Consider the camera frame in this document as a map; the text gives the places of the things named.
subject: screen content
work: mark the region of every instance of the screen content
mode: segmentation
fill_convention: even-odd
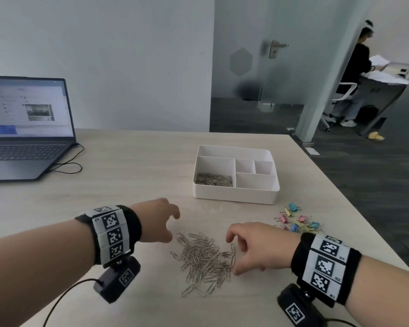
[[[73,136],[64,82],[0,78],[0,137],[30,136]]]

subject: door handle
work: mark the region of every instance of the door handle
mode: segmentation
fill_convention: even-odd
[[[271,48],[269,50],[269,57],[270,58],[277,58],[277,54],[279,53],[279,48],[287,48],[289,44],[280,43],[277,40],[273,40],[271,42]]]

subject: gray carpet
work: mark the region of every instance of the gray carpet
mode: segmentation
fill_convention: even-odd
[[[261,112],[257,102],[213,98],[210,131],[288,134],[301,110],[280,105]],[[409,265],[409,154],[388,139],[372,142],[342,126],[330,133],[319,128],[313,142],[320,155],[308,156]]]

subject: black shirt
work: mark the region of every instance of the black shirt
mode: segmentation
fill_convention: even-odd
[[[361,43],[358,43],[353,50],[352,57],[349,60],[341,82],[355,82],[360,84],[359,76],[361,73],[371,70],[371,61],[369,60],[369,48]],[[350,86],[338,87],[337,93],[345,94]]]

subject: power cord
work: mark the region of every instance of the power cord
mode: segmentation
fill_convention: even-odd
[[[357,326],[353,325],[352,323],[349,323],[348,321],[341,320],[341,319],[326,319],[326,321],[327,322],[336,321],[336,322],[341,322],[343,324],[347,324],[347,325],[350,325],[350,326],[353,326],[353,327],[357,327]]]
[[[59,297],[59,299],[56,301],[56,303],[54,304],[54,306],[51,308],[51,310],[50,310],[50,312],[49,312],[47,318],[45,318],[44,325],[42,325],[42,327],[45,327],[45,326],[47,325],[47,321],[48,321],[48,319],[50,318],[51,313],[53,312],[53,310],[55,309],[55,307],[57,306],[57,304],[59,303],[59,301],[67,294],[67,292],[69,292],[71,289],[73,289],[73,288],[76,287],[77,285],[80,285],[81,283],[84,283],[84,282],[87,282],[87,281],[95,281],[95,282],[97,282],[100,286],[103,286],[103,282],[101,282],[99,279],[85,279],[85,280],[79,281],[79,282],[75,283],[74,285],[72,285],[70,288],[68,288],[68,289],[66,290],[65,293],[63,293],[63,294]]]
[[[79,155],[85,150],[85,148],[84,148],[80,143],[77,143],[77,142],[74,144],[74,146],[80,146],[80,147],[82,147],[82,150],[79,151],[79,152],[76,154],[76,156],[74,156],[73,158],[67,160],[66,162],[53,164],[53,166],[55,166],[55,168],[48,170],[47,173],[49,173],[49,172],[58,172],[58,173],[64,173],[64,174],[77,174],[77,173],[81,173],[82,170],[83,170],[83,166],[80,165],[79,163],[71,162],[71,161],[74,160],[77,156],[79,156]],[[80,170],[78,170],[78,171],[76,171],[76,172],[58,171],[58,169],[59,169],[60,167],[62,167],[62,166],[64,166],[64,165],[71,165],[71,164],[79,165],[79,166],[80,166]]]

